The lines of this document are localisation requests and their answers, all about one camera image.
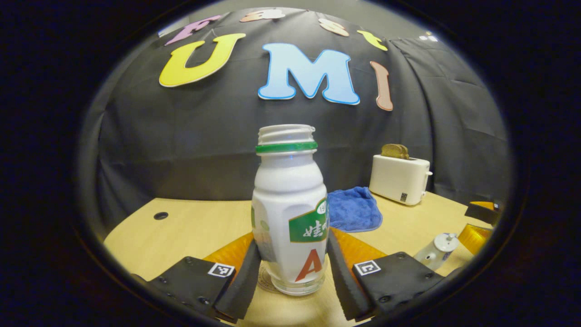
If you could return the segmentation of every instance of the letter cutout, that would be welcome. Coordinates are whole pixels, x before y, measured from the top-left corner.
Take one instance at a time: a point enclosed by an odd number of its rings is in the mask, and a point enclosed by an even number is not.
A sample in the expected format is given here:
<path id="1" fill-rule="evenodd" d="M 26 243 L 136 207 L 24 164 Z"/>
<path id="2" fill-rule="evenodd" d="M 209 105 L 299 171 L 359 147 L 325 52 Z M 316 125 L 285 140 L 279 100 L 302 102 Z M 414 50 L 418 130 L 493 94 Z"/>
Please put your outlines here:
<path id="1" fill-rule="evenodd" d="M 242 23 L 252 22 L 254 20 L 259 19 L 275 19 L 275 18 L 283 18 L 285 15 L 282 14 L 282 11 L 279 9 L 266 9 L 266 10 L 259 10 L 257 12 L 250 12 L 247 13 L 240 21 Z"/>
<path id="2" fill-rule="evenodd" d="M 332 22 L 328 19 L 319 18 L 320 26 L 329 32 L 333 32 L 335 34 L 339 34 L 341 36 L 349 36 L 349 33 L 345 30 L 345 28 L 339 24 Z"/>
<path id="3" fill-rule="evenodd" d="M 305 278 L 307 276 L 307 274 L 312 273 L 312 272 L 318 272 L 321 269 L 322 269 L 321 261 L 319 260 L 319 255 L 317 254 L 317 250 L 312 249 L 311 253 L 309 253 L 309 256 L 307 257 L 307 261 L 304 263 L 303 269 L 301 269 L 301 271 L 299 272 L 299 276 L 296 277 L 295 283 L 298 282 L 299 280 Z"/>
<path id="4" fill-rule="evenodd" d="M 190 68 L 185 67 L 186 62 L 193 55 L 194 50 L 204 44 L 204 41 L 193 42 L 175 49 L 159 75 L 159 84 L 165 87 L 180 86 L 201 80 L 217 72 L 230 58 L 236 41 L 245 36 L 244 33 L 235 33 L 215 38 L 214 42 L 217 44 L 210 59 L 201 65 Z"/>
<path id="5" fill-rule="evenodd" d="M 184 28 L 165 45 L 172 44 L 174 42 L 187 38 L 188 36 L 192 35 L 192 31 L 199 31 L 206 27 L 208 24 L 210 24 L 211 20 L 218 20 L 220 19 L 220 17 L 222 17 L 222 15 L 212 16 L 184 26 Z"/>
<path id="6" fill-rule="evenodd" d="M 351 58 L 343 52 L 323 50 L 315 62 L 311 62 L 294 44 L 269 43 L 262 49 L 270 52 L 268 80 L 266 85 L 258 90 L 262 99 L 291 99 L 296 90 L 289 85 L 289 72 L 307 98 L 313 98 L 327 77 L 327 88 L 323 97 L 330 102 L 356 105 L 359 96 L 353 90 L 349 65 Z"/>
<path id="7" fill-rule="evenodd" d="M 371 45 L 373 45 L 376 48 L 379 48 L 383 51 L 387 51 L 388 49 L 381 44 L 381 39 L 378 37 L 375 37 L 375 35 L 366 32 L 366 31 L 357 31 L 360 34 L 363 34 L 363 36 L 365 37 L 365 39 L 367 40 L 367 42 L 369 42 Z"/>
<path id="8" fill-rule="evenodd" d="M 377 77 L 377 99 L 375 99 L 375 102 L 381 109 L 392 111 L 393 103 L 389 95 L 388 70 L 374 61 L 369 63 L 375 70 L 375 77 Z"/>

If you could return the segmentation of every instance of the blue towel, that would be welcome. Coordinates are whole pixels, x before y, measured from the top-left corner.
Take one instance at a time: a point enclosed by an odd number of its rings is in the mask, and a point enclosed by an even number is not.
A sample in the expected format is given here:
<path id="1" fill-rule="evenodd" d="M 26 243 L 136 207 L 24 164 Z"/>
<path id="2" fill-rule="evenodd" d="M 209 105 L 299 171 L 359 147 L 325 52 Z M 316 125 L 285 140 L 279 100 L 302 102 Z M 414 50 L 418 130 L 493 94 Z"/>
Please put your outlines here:
<path id="1" fill-rule="evenodd" d="M 327 201 L 331 226 L 344 232 L 367 232 L 383 221 L 377 201 L 367 187 L 331 192 Z"/>

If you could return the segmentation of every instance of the wooden table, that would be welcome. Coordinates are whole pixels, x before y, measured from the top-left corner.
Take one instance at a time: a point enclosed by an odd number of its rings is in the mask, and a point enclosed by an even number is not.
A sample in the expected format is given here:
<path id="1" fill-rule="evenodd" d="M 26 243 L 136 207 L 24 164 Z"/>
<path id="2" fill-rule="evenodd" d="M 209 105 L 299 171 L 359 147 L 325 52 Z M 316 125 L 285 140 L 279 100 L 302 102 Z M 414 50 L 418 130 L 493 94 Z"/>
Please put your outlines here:
<path id="1" fill-rule="evenodd" d="M 466 206 L 433 193 L 408 207 L 374 194 L 383 214 L 379 228 L 352 233 L 387 254 L 415 255 L 439 233 L 460 233 L 467 223 L 491 228 L 464 216 Z M 158 212 L 167 212 L 155 220 Z M 145 280 L 161 275 L 187 255 L 203 258 L 252 231 L 250 201 L 187 201 L 156 198 L 119 224 L 105 239 L 105 247 L 127 271 Z M 465 265 L 472 254 L 462 245 L 436 272 L 446 276 Z M 239 326 L 353 326 L 345 320 L 331 274 L 314 294 L 291 297 L 257 286 L 246 317 Z"/>

